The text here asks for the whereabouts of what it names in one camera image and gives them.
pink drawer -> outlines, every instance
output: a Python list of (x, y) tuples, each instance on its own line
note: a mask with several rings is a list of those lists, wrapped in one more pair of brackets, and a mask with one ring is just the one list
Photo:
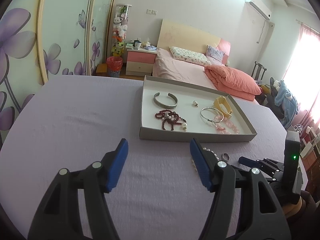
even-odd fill
[(155, 58), (156, 54), (129, 51), (127, 61), (153, 64), (155, 62)]

mug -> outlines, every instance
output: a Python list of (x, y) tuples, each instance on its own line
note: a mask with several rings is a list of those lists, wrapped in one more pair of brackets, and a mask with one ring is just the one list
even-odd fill
[(142, 43), (141, 43), (140, 41), (136, 41), (136, 42), (134, 43), (133, 49), (140, 49), (141, 44), (142, 44)]

cardboard tray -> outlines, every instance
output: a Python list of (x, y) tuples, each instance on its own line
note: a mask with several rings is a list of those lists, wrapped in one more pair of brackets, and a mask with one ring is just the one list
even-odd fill
[[(175, 125), (174, 131), (171, 131), (171, 125), (167, 122), (165, 124), (167, 130), (162, 130), (162, 120), (155, 118), (156, 113), (164, 110), (153, 101), (153, 96), (157, 92), (160, 92), (157, 99), (166, 105), (174, 104), (168, 93), (172, 93), (178, 98), (178, 105), (172, 111), (187, 121), (187, 131), (184, 131), (180, 125)], [(219, 96), (226, 97), (230, 104), (233, 110), (230, 120), (238, 127), (240, 134), (219, 134), (213, 126), (214, 124), (200, 116), (201, 109), (213, 107), (213, 102)], [(194, 100), (198, 102), (198, 107), (192, 105)], [(203, 115), (210, 119), (214, 117), (213, 113), (209, 111), (203, 111)], [(257, 132), (249, 119), (229, 94), (185, 82), (145, 76), (141, 104), (140, 139), (190, 142), (192, 138), (198, 138), (200, 142), (208, 143), (249, 142), (256, 135)]]

folded quilt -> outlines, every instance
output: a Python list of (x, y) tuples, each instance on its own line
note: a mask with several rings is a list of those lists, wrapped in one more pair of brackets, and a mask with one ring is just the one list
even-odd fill
[(204, 72), (218, 90), (230, 95), (254, 101), (255, 95), (261, 94), (253, 78), (241, 70), (211, 65), (206, 66)]

pink curtain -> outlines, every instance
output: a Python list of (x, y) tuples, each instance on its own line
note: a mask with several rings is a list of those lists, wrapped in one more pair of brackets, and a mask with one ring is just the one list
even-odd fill
[(298, 44), (284, 74), (288, 89), (296, 97), (299, 113), (292, 124), (319, 128), (320, 124), (320, 34), (301, 24)]

